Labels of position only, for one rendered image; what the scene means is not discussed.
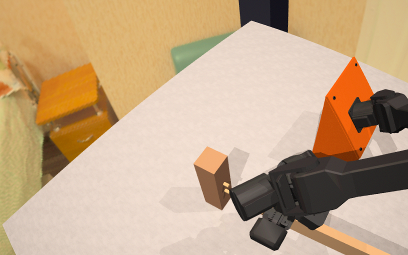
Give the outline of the brown wooden post with two pegs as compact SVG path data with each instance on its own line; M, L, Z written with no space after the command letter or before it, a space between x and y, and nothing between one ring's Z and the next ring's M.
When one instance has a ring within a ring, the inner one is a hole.
M231 199L228 156L207 146L193 165L205 202L222 211Z

